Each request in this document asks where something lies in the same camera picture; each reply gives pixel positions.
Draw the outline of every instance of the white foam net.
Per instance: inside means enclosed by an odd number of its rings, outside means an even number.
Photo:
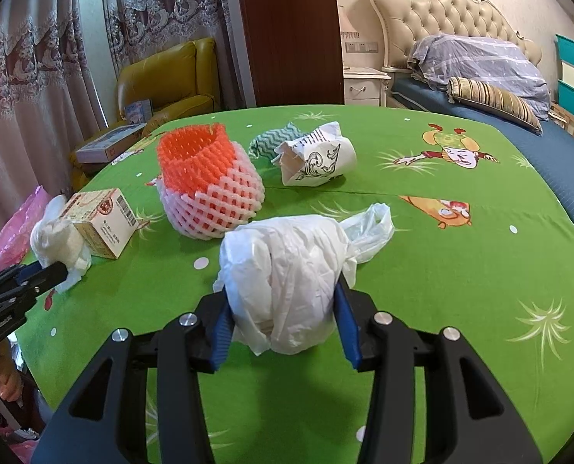
[[[231,144],[235,150],[233,167],[206,193],[196,192],[195,198],[190,198],[166,188],[161,178],[156,181],[164,212],[182,235],[203,240],[223,237],[225,232],[248,223],[261,209],[263,181],[244,148]]]

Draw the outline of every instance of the blue mattress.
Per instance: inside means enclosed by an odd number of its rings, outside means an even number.
[[[482,111],[450,104],[445,92],[433,91],[412,78],[396,80],[394,98],[408,108],[488,123],[518,148],[554,191],[574,223],[574,138],[555,122],[541,122],[543,135]]]

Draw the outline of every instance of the blue gripper pad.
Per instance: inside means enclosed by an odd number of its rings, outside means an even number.
[[[342,349],[347,360],[355,370],[362,362],[362,351],[360,350],[360,329],[354,316],[353,310],[347,298],[347,283],[341,276],[338,284],[334,288],[334,318],[338,333],[341,336]]]
[[[225,301],[220,315],[216,319],[216,325],[210,333],[212,352],[210,365],[214,371],[218,371],[229,355],[229,346],[233,337],[235,322],[229,303]]]

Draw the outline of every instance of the white ornate headboard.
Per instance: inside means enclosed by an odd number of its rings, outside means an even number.
[[[490,0],[370,0],[382,22],[384,70],[405,69],[414,43],[431,34],[488,36],[514,43],[538,65],[542,50],[512,29]]]

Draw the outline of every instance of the cartoon character print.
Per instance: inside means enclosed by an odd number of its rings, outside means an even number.
[[[46,298],[44,299],[44,309],[46,311],[50,310],[53,306],[53,295],[55,294],[55,290],[51,290]]]
[[[154,179],[149,180],[146,185],[149,187],[155,187],[159,179],[162,179],[162,174],[158,174]]]
[[[453,162],[465,169],[473,169],[478,164],[479,159],[498,162],[498,160],[489,153],[482,153],[480,145],[469,136],[465,136],[465,129],[456,128],[454,134],[443,132],[443,127],[428,124],[433,130],[427,131],[422,135],[422,139],[429,145],[441,147],[441,151],[425,150],[420,155],[402,157],[396,159],[394,164],[413,164],[422,159],[444,159],[446,162]]]
[[[471,226],[472,224],[472,217],[469,213],[469,204],[467,202],[408,195],[399,195],[399,197],[428,216],[435,218],[439,222],[437,226],[441,229],[445,229],[447,226],[460,227],[462,225]]]

